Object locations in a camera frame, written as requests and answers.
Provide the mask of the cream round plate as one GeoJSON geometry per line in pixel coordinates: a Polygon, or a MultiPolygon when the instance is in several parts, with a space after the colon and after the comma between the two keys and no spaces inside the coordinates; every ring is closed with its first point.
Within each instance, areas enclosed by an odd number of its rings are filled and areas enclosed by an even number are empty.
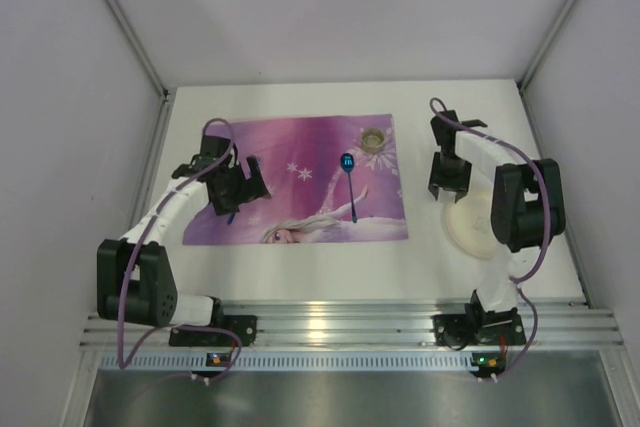
{"type": "Polygon", "coordinates": [[[444,208],[445,226],[453,242],[467,254],[482,260],[492,259],[498,247],[490,223],[491,200],[490,191],[479,188],[444,208]]]}

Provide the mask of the purple printed placemat cloth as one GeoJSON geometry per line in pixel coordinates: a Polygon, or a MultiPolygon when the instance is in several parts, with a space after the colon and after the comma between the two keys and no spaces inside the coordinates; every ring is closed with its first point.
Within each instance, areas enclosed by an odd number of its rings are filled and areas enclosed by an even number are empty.
{"type": "Polygon", "coordinates": [[[408,238],[394,120],[390,114],[267,118],[236,122],[242,155],[259,158],[271,193],[229,217],[208,208],[187,227],[189,246],[349,243],[408,238]],[[378,154],[360,148],[361,132],[382,129],[388,143],[378,154]],[[352,172],[358,221],[352,222],[349,186],[340,158],[355,158],[352,172]]]}

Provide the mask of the small beige cup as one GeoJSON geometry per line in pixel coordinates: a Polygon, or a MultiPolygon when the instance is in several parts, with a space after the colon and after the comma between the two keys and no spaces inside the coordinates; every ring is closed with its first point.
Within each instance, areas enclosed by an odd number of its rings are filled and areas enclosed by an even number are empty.
{"type": "Polygon", "coordinates": [[[388,143],[388,135],[382,129],[369,127],[360,135],[360,148],[366,154],[381,153],[388,143]]]}

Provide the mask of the blue metal spoon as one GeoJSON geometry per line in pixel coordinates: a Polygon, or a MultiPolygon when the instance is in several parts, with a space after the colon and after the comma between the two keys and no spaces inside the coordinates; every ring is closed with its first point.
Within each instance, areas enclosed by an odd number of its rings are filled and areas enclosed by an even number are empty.
{"type": "Polygon", "coordinates": [[[358,221],[358,217],[357,217],[356,202],[355,202],[353,183],[352,183],[352,172],[355,168],[354,156],[349,152],[343,153],[340,158],[340,166],[341,166],[341,169],[347,175],[349,194],[350,194],[351,218],[352,218],[352,222],[356,223],[358,221]]]}

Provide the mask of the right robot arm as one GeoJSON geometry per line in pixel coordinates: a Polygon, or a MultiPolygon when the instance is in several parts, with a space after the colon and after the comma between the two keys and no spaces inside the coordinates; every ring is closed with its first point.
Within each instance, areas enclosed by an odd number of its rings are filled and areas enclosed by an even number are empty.
{"type": "Polygon", "coordinates": [[[455,206],[471,192],[477,171],[492,182],[489,207],[491,235],[507,251],[494,261],[472,301],[483,312],[508,312],[516,307],[521,284],[533,278],[546,259],[552,240],[566,227],[559,164],[534,160],[522,149],[492,135],[479,119],[461,121],[456,112],[437,109],[430,101],[430,124],[439,150],[434,154],[428,191],[445,191],[455,206]]]}

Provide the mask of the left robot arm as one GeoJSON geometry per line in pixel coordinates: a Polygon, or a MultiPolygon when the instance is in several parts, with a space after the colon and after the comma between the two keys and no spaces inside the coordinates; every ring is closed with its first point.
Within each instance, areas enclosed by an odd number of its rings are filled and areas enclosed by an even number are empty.
{"type": "Polygon", "coordinates": [[[248,156],[246,166],[229,138],[202,137],[200,151],[174,170],[159,201],[138,224],[98,247],[100,318],[158,328],[223,323],[220,299],[178,290],[172,258],[202,210],[233,217],[241,205],[270,196],[259,158],[248,156]]]}

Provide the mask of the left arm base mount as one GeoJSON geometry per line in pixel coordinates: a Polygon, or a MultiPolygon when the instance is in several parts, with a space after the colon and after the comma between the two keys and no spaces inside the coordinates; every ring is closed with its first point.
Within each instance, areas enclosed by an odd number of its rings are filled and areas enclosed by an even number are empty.
{"type": "Polygon", "coordinates": [[[220,325],[173,328],[169,336],[171,347],[231,347],[251,346],[258,332],[258,317],[226,315],[220,325]]]}

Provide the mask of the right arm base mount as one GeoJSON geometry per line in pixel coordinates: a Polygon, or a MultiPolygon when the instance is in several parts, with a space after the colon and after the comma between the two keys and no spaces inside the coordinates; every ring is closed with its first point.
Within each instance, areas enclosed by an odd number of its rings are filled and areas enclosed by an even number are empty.
{"type": "Polygon", "coordinates": [[[476,325],[464,314],[439,314],[433,317],[433,327],[436,344],[456,351],[476,346],[523,346],[527,341],[519,315],[476,325]]]}

